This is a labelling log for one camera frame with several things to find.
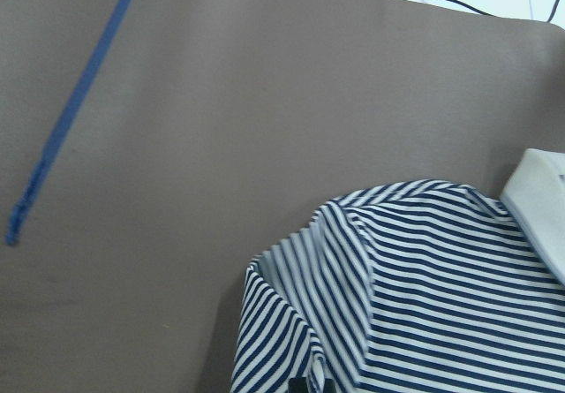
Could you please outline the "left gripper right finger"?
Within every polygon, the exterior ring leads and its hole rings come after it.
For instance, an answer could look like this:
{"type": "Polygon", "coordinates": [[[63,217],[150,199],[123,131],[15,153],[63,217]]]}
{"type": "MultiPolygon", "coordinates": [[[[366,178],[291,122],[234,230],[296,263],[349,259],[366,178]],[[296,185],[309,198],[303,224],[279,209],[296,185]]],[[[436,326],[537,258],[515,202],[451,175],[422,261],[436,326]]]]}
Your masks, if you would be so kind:
{"type": "Polygon", "coordinates": [[[335,380],[331,374],[325,374],[323,393],[335,393],[335,380]]]}

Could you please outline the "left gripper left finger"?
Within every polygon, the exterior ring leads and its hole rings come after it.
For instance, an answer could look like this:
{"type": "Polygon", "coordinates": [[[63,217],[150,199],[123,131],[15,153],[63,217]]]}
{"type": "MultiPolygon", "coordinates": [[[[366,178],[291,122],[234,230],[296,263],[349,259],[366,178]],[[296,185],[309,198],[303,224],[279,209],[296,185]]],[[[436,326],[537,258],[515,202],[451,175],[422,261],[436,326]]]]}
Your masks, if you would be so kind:
{"type": "Polygon", "coordinates": [[[288,380],[289,393],[307,393],[307,372],[296,374],[288,380]]]}

